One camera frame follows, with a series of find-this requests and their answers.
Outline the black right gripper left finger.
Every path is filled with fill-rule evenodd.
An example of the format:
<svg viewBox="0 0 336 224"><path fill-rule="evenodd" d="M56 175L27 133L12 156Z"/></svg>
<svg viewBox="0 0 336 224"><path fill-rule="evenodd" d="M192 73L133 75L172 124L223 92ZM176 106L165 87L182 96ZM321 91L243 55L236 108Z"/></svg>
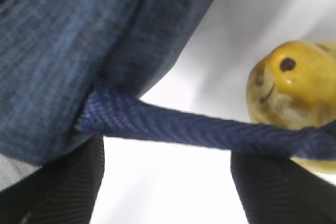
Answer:
<svg viewBox="0 0 336 224"><path fill-rule="evenodd" d="M92 138L1 192L1 223L89 223L104 175Z"/></svg>

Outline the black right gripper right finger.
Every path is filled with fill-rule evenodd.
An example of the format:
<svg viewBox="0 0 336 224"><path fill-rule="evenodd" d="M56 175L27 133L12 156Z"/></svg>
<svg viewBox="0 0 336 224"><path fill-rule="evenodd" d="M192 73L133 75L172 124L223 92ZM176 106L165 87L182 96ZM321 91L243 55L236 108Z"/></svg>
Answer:
<svg viewBox="0 0 336 224"><path fill-rule="evenodd" d="M335 185L288 159L232 152L230 172L248 223L335 223Z"/></svg>

